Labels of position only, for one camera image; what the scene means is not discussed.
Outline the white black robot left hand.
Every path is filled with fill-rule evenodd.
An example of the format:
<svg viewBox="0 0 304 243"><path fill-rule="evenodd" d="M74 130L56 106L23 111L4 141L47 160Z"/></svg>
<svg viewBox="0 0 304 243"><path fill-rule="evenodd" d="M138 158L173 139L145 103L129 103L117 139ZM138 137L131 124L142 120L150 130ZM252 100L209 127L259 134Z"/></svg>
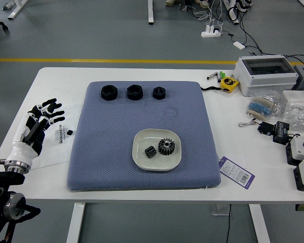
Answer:
<svg viewBox="0 0 304 243"><path fill-rule="evenodd" d="M64 111L57 99L49 99L35 105L23 117L12 142L12 152L6 158L5 167L30 170L32 161L42 151L45 131L53 124L65 120Z"/></svg>

